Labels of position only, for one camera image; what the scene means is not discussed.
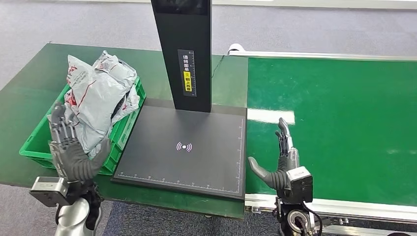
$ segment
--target black cable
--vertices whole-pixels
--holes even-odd
[[[321,236],[321,235],[322,235],[322,231],[323,231],[323,221],[322,221],[322,219],[320,218],[320,216],[319,216],[317,213],[315,213],[315,212],[314,212],[314,211],[312,211],[310,208],[308,208],[308,207],[305,205],[305,202],[302,202],[301,204],[302,204],[302,206],[304,207],[304,209],[306,209],[308,212],[311,212],[313,215],[315,215],[315,216],[319,219],[320,229],[319,229],[319,233],[317,234],[317,236]]]
[[[305,226],[306,222],[304,222],[303,219],[299,216],[297,216],[294,220],[298,223],[296,226],[302,229],[301,234],[303,236],[308,236],[307,227]]]
[[[222,56],[222,58],[220,59],[219,63],[216,65],[216,68],[214,68],[214,70],[213,70],[213,74],[211,75],[211,78],[213,78],[213,77],[214,77],[214,74],[216,73],[216,70],[217,70],[217,68],[220,66],[220,64],[221,64],[221,62],[223,61],[223,59],[224,59],[224,55],[223,55],[223,56]]]
[[[57,208],[57,212],[55,213],[55,223],[58,225],[59,224],[59,218],[60,218],[60,211],[61,211],[62,206],[58,205]]]

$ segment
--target green table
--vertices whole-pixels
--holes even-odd
[[[1,183],[31,187],[37,176],[56,176],[55,170],[20,156],[19,148],[65,86],[67,55],[93,64],[103,50],[117,55],[138,71],[148,98],[172,99],[161,52],[47,44],[0,91]],[[246,107],[247,59],[213,56],[212,67],[213,103]],[[120,185],[110,182],[110,178],[95,178],[108,200],[243,218],[244,202],[241,201]]]
[[[0,91],[0,182],[29,187],[37,176],[56,175],[18,150],[65,85],[66,55],[92,64],[102,50],[47,44]],[[136,68],[148,97],[171,99],[161,52],[106,50]],[[274,170],[276,121],[288,117],[300,162],[314,177],[310,207],[328,216],[417,222],[415,61],[233,54],[245,57],[212,58],[212,100],[241,107],[247,101],[247,156]],[[110,200],[233,218],[243,218],[244,206],[270,210],[275,198],[248,165],[245,203],[95,180]]]

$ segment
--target floor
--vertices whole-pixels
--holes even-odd
[[[417,12],[214,6],[212,51],[246,50],[417,56]],[[147,3],[0,0],[0,89],[48,42],[160,50]],[[53,235],[54,209],[0,185],[0,236]],[[276,235],[268,214],[244,221],[103,203],[98,236]]]

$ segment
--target yellow label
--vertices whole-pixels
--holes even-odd
[[[191,79],[191,72],[184,71],[184,79],[186,79],[186,78]]]
[[[184,71],[184,86],[185,91],[191,92],[191,73],[189,71]]]

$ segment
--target robotic hand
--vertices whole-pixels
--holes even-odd
[[[93,236],[101,219],[103,199],[92,178],[110,153],[109,139],[90,160],[76,137],[71,121],[65,122],[65,107],[56,103],[50,117],[49,148],[59,177],[38,177],[30,194],[47,207],[58,204],[56,236]]]
[[[305,202],[313,201],[313,177],[304,166],[299,166],[298,150],[293,146],[288,124],[283,118],[279,119],[278,127],[280,131],[275,132],[280,150],[277,170],[268,172],[251,156],[248,157],[250,168],[269,187],[276,190],[277,209],[272,213],[281,224],[283,235],[312,236],[313,214],[320,221],[321,235],[321,218],[305,205]]]

